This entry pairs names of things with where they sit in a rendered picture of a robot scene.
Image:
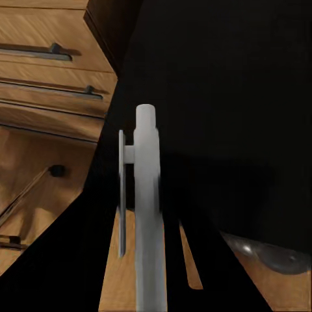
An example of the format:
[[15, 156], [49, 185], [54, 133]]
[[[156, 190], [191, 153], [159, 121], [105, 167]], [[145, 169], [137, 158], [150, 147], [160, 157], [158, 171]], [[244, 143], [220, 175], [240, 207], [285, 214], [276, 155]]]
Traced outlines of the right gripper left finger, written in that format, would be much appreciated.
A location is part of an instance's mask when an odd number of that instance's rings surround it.
[[98, 312], [117, 173], [93, 181], [0, 276], [0, 312]]

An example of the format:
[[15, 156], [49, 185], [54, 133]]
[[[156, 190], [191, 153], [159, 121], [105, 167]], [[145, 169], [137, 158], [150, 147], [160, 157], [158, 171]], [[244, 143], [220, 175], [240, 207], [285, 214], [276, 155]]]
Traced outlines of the pen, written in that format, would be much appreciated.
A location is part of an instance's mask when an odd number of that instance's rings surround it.
[[136, 312], [167, 312], [159, 130], [154, 105], [136, 107], [134, 145], [119, 130], [118, 256], [126, 253], [125, 165], [134, 163]]

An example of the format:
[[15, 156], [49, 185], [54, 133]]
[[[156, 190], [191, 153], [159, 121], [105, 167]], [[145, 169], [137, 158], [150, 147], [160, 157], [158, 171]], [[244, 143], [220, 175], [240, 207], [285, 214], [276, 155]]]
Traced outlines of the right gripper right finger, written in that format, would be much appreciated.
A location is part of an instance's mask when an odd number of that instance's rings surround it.
[[[183, 179], [163, 174], [162, 202], [167, 312], [273, 312]], [[189, 287], [180, 225], [203, 290]]]

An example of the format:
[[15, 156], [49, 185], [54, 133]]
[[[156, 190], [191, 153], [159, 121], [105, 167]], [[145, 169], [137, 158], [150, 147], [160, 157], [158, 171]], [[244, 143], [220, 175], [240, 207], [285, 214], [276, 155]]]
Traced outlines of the swivel chair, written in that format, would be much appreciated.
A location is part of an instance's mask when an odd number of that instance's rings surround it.
[[[0, 228], [7, 221], [7, 219], [16, 210], [17, 206], [27, 196], [27, 194], [33, 189], [33, 187], [39, 182], [42, 176], [50, 171], [53, 177], [64, 176], [64, 166], [53, 165], [52, 167], [44, 166], [30, 181], [26, 184], [25, 188], [12, 200], [12, 202], [0, 213]], [[19, 236], [7, 236], [0, 235], [0, 250], [15, 250], [26, 251], [30, 245], [21, 244], [21, 237]]]

